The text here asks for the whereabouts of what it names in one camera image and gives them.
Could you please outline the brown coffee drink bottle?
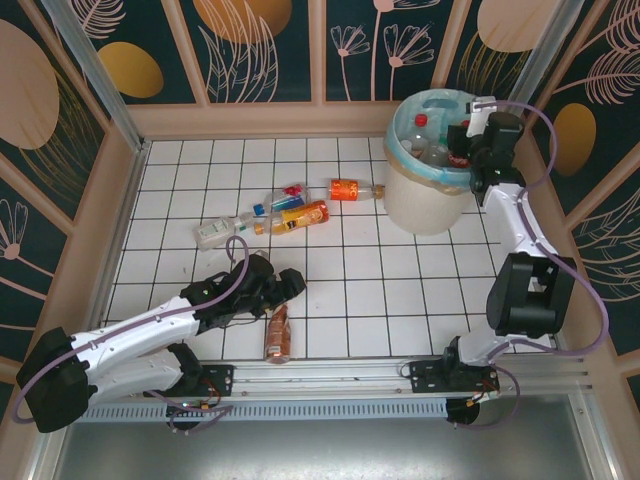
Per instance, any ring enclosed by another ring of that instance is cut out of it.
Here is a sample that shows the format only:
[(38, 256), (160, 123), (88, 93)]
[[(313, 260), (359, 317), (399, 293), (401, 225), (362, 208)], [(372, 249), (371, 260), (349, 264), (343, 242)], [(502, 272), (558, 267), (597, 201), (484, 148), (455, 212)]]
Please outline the brown coffee drink bottle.
[(291, 357), (291, 325), (288, 305), (277, 307), (267, 324), (264, 359), (271, 364), (284, 364)]

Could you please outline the white-capped clear bottle green label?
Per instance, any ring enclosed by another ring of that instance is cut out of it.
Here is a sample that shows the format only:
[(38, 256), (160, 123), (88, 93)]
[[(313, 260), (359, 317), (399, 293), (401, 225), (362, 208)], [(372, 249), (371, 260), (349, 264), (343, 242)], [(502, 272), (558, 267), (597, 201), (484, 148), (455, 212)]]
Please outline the white-capped clear bottle green label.
[(224, 246), (231, 236), (252, 228), (254, 224), (255, 219), (250, 213), (215, 218), (193, 230), (196, 245), (201, 251)]

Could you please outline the orange juice bottle black-orange label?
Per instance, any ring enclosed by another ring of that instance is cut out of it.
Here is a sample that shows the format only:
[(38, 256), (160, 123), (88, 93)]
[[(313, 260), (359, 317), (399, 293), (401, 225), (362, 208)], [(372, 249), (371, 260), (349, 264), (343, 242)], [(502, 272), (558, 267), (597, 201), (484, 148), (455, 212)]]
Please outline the orange juice bottle black-orange label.
[(296, 230), (319, 225), (329, 220), (330, 213), (324, 200), (270, 214), (262, 223), (253, 226), (256, 235), (284, 235)]

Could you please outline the blue-capped water bottle red flower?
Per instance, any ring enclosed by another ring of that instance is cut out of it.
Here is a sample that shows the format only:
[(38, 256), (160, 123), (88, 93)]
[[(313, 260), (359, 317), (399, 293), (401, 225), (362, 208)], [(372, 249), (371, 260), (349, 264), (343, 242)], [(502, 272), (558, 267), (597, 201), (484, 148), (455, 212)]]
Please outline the blue-capped water bottle red flower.
[(278, 188), (269, 193), (262, 202), (253, 206), (256, 216), (288, 210), (305, 205), (309, 201), (307, 188), (300, 183)]

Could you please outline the clear bottle orange NFC label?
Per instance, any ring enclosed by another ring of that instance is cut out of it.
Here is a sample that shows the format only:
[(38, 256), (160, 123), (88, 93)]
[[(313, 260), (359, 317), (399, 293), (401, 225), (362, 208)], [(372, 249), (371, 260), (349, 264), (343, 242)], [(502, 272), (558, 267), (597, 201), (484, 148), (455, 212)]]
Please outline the clear bottle orange NFC label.
[(332, 201), (380, 200), (384, 193), (384, 185), (365, 184), (351, 179), (331, 179), (328, 186), (328, 198)]

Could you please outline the bin with blue liner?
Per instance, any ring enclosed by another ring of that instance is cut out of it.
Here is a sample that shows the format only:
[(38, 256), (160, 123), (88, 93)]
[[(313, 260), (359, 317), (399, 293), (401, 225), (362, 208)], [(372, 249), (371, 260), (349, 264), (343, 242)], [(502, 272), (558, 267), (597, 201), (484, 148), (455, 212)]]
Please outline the bin with blue liner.
[(447, 146), (448, 126), (469, 120), (467, 104), (475, 97), (483, 96), (475, 96), (461, 90), (431, 89), (405, 99), (395, 111), (384, 140), (391, 167), (411, 181), (434, 187), (449, 195), (467, 192), (471, 166), (455, 168), (450, 165), (441, 168), (423, 164), (419, 160), (423, 150), (412, 149), (410, 135), (415, 116), (424, 113), (428, 116), (429, 140), (439, 141)]

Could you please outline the white ribbed waste bin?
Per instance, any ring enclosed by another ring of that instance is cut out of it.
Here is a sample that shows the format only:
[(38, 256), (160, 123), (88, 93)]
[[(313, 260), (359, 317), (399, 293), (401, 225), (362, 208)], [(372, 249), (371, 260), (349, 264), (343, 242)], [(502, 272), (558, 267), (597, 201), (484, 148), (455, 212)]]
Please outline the white ribbed waste bin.
[(433, 236), (451, 228), (471, 203), (472, 193), (446, 194), (434, 187), (411, 181), (396, 172), (389, 163), (387, 148), (384, 208), (390, 220), (402, 230), (422, 236)]

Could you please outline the grey metal sheet panel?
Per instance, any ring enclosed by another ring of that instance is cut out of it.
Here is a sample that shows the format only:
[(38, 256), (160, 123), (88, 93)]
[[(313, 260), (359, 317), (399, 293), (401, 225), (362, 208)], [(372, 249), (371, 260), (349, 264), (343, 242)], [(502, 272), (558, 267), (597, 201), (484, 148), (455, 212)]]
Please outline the grey metal sheet panel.
[(483, 419), (223, 421), (192, 436), (161, 423), (81, 423), (50, 436), (33, 480), (619, 480), (567, 396), (500, 400)]

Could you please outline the aluminium mounting rail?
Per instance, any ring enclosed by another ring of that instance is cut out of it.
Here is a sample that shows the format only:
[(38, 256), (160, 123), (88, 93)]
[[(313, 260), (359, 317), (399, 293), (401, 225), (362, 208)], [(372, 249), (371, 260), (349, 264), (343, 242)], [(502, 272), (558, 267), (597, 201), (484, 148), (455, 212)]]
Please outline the aluminium mounting rail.
[[(199, 363), (232, 365), (231, 395), (256, 399), (338, 398), (340, 396), (385, 396), (417, 394), (423, 396), (466, 396), (468, 393), (414, 393), (408, 378), (408, 363), (423, 359), (308, 360), (271, 365), (263, 361), (237, 361), (224, 364), (181, 360), (166, 350), (110, 366), (102, 371), (87, 361), (73, 357), (56, 366), (52, 380), (62, 379), (73, 398), (86, 398), (92, 405), (148, 392), (137, 392), (137, 383), (150, 368), (158, 365)], [(593, 381), (580, 359), (544, 355), (506, 355), (494, 365), (500, 389), (505, 395), (521, 390), (526, 395), (589, 391)]]

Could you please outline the aluminium frame post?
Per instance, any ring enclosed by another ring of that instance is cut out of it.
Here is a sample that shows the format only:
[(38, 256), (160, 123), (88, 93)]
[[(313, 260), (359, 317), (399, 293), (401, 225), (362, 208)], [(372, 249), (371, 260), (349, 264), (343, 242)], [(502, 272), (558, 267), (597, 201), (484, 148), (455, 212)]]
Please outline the aluminium frame post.
[(559, 0), (508, 97), (509, 101), (530, 103), (531, 97), (579, 16), (583, 2), (584, 0)]
[(38, 1), (127, 143), (141, 151), (144, 138), (93, 44), (94, 40), (107, 40), (126, 17), (124, 0)]

